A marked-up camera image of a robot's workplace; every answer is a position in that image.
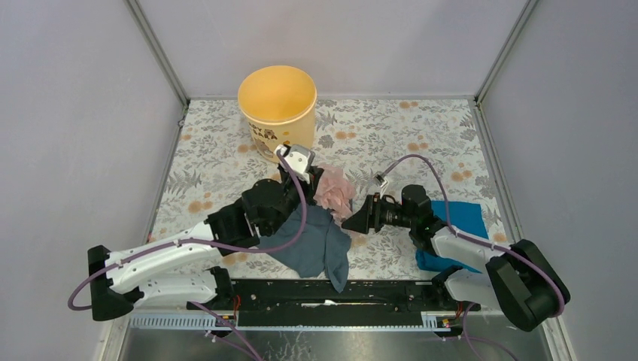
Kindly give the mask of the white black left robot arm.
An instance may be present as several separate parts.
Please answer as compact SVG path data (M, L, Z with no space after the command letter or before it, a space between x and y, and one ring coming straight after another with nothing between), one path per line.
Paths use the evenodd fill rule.
M114 320L144 305L194 301L216 309L229 306L234 291L227 271L210 268L185 278L173 271L232 253L276 253L298 243L324 169L311 166L302 174L289 174L283 166L278 170L281 181L257 181L233 203L178 234L122 251L91 247L87 308L92 319Z

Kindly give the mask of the yellow plastic trash bin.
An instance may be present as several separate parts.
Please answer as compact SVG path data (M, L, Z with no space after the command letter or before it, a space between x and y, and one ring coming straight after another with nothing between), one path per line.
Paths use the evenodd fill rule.
M242 81L237 100L257 151L268 161L278 162L279 145L313 146L317 88L305 71L289 65L258 69Z

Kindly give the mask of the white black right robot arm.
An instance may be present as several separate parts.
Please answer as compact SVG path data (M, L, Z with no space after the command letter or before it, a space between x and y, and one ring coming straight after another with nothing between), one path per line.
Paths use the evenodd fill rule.
M529 332L561 315L571 299L532 241L521 239L504 247L449 226L435 214L420 185L404 187L399 201L380 193L368 195L361 209L342 221L344 229L361 234L385 226L407 229L417 249L434 259L454 261L432 280L436 285L431 298L443 310L474 302L500 310L510 323Z

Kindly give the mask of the pink plastic trash bag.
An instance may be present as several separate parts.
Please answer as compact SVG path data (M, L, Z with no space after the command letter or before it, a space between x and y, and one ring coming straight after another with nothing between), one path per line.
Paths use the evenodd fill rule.
M356 196L354 185L346 178L342 168L326 163L319 166L323 170L313 199L318 206L328 210L338 223L353 215L351 201Z

